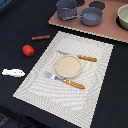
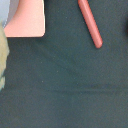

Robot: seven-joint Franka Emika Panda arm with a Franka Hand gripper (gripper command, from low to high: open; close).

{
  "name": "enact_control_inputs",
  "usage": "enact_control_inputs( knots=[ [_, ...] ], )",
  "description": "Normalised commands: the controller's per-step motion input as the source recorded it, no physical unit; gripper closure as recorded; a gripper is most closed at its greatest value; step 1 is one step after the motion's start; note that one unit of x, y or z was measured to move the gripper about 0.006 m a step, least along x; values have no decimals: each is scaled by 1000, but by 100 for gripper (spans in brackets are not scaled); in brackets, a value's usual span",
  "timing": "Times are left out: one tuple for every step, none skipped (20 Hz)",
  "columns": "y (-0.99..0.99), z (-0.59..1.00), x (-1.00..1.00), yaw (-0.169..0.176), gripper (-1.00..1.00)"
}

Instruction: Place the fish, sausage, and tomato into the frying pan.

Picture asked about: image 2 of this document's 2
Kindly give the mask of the pale green gripper finger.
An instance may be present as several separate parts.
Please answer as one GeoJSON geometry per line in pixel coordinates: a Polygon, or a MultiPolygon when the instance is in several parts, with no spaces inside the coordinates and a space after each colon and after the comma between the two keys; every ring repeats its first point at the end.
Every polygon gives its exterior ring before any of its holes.
{"type": "Polygon", "coordinates": [[[2,24],[0,23],[0,90],[5,85],[4,71],[6,69],[6,61],[9,55],[8,41],[4,33],[2,24]]]}

